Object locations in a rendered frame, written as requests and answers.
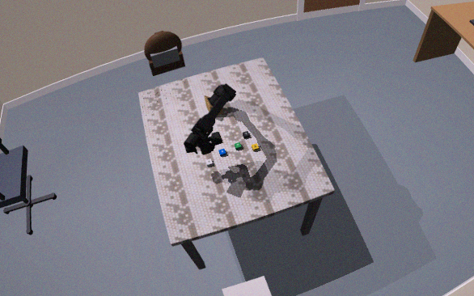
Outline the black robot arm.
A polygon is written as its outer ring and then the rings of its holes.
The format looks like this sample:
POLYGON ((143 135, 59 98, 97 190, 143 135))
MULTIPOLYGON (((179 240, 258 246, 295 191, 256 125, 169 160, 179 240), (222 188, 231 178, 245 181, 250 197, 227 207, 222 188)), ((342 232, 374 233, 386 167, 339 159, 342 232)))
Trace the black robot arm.
POLYGON ((214 144, 209 142, 207 137, 213 131, 216 116, 219 114, 223 106, 228 103, 228 101, 231 102, 235 98, 235 93, 236 91, 226 84, 220 86, 218 85, 216 87, 211 98, 208 98, 210 105, 213 107, 193 126, 191 129, 193 132, 189 134, 188 138, 184 142, 184 145, 188 149, 194 150, 197 145, 203 155, 214 151, 214 144), (201 139, 205 140, 200 141, 201 139))

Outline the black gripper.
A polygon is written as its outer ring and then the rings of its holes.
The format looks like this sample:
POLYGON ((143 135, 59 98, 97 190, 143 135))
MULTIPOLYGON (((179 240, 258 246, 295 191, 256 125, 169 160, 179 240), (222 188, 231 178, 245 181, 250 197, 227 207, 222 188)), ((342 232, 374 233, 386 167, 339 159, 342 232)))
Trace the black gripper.
MULTIPOLYGON (((214 146, 216 146, 216 145, 222 143, 222 138, 221 138, 219 132, 212 133, 212 135, 211 135, 210 137, 207 137, 207 138, 209 139, 209 141, 210 141, 211 143, 214 144, 214 146)), ((190 150, 190 149, 188 149, 188 148, 185 146, 185 149, 186 149, 186 152, 187 152, 187 153, 192 153, 192 152, 194 152, 194 153, 197 154, 196 148, 194 148, 194 150, 190 150)))

